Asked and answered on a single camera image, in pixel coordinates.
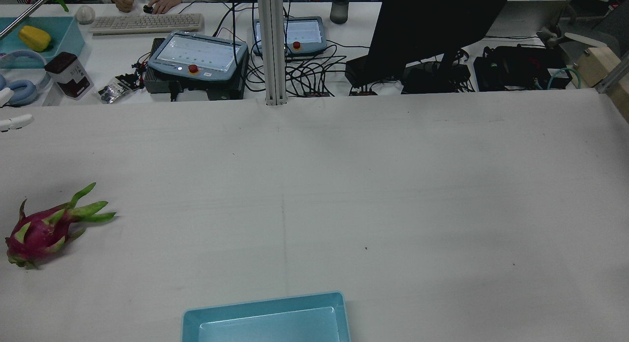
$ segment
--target wooden block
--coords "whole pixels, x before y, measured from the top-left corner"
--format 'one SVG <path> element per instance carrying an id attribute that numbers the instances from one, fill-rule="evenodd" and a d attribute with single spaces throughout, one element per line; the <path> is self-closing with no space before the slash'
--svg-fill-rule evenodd
<path id="1" fill-rule="evenodd" d="M 575 70 L 581 76 L 581 87 L 592 87 L 600 82 L 614 67 L 620 63 L 609 47 L 589 47 L 577 60 Z M 616 105 L 620 114 L 629 122 L 629 75 L 620 79 L 618 84 L 607 91 L 607 96 Z"/>

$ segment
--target metal pole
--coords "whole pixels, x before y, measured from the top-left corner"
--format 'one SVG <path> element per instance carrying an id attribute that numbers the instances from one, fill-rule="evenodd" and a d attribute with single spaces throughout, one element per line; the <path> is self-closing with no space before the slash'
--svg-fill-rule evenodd
<path id="1" fill-rule="evenodd" d="M 281 105 L 286 97 L 284 0 L 258 0 L 267 105 Z"/>
<path id="2" fill-rule="evenodd" d="M 629 72 L 629 52 L 627 52 L 620 63 L 614 69 L 612 69 L 605 78 L 603 78 L 596 86 L 595 89 L 600 94 L 605 94 L 611 87 L 614 87 L 620 79 L 622 79 L 627 72 Z"/>
<path id="3" fill-rule="evenodd" d="M 24 13 L 20 14 L 17 18 L 15 18 L 15 20 L 12 23 L 9 24 L 9 26 L 7 26 L 4 30 L 2 30 L 2 32 L 0 32 L 0 40 L 2 40 L 7 35 L 9 35 L 11 31 L 15 30 L 15 28 L 18 27 L 18 25 L 24 21 L 24 19 L 29 17 L 29 15 L 31 15 L 34 11 L 36 11 L 40 6 L 42 6 L 47 1 L 48 0 L 38 0 L 34 2 L 32 6 L 29 6 L 29 8 L 26 9 Z"/>

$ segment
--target yellow bell pepper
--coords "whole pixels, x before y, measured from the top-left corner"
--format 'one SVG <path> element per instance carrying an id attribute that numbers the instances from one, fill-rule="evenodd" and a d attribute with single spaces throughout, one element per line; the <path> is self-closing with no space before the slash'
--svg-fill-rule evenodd
<path id="1" fill-rule="evenodd" d="M 23 26 L 18 31 L 18 37 L 25 45 L 36 52 L 45 50 L 50 44 L 50 40 L 52 40 L 49 33 L 32 26 Z"/>

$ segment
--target teal tray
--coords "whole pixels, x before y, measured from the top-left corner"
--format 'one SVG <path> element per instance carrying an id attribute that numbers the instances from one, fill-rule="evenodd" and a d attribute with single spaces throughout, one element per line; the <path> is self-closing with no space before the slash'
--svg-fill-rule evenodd
<path id="1" fill-rule="evenodd" d="M 187 310 L 182 342 L 350 342 L 341 292 Z"/>
<path id="2" fill-rule="evenodd" d="M 15 18 L 0 18 L 0 30 L 9 26 Z M 77 57 L 83 50 L 85 40 L 79 30 L 79 25 L 74 17 L 27 17 L 9 35 L 0 40 L 0 53 L 9 53 L 15 50 L 29 50 L 29 47 L 18 38 L 18 31 L 22 26 L 33 26 L 50 34 L 52 40 L 47 49 L 40 52 L 50 62 L 60 52 L 72 53 Z M 19 57 L 9 63 L 6 68 L 43 68 L 41 62 L 32 58 Z"/>

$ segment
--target green cable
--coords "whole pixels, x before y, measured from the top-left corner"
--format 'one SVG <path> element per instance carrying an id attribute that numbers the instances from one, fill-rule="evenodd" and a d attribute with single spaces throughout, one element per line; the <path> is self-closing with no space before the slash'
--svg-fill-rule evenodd
<path id="1" fill-rule="evenodd" d="M 552 83 L 552 80 L 559 75 L 559 73 L 561 73 L 562 71 L 571 71 L 573 73 L 575 73 L 575 75 L 577 76 L 577 80 L 579 81 L 579 85 L 577 85 L 577 89 L 581 89 L 581 75 L 579 74 L 579 72 L 575 71 L 572 68 L 561 68 L 558 71 L 555 72 L 555 74 L 552 75 L 552 77 L 550 77 L 550 80 L 548 80 L 548 86 L 546 87 L 546 90 L 550 89 L 550 84 Z"/>

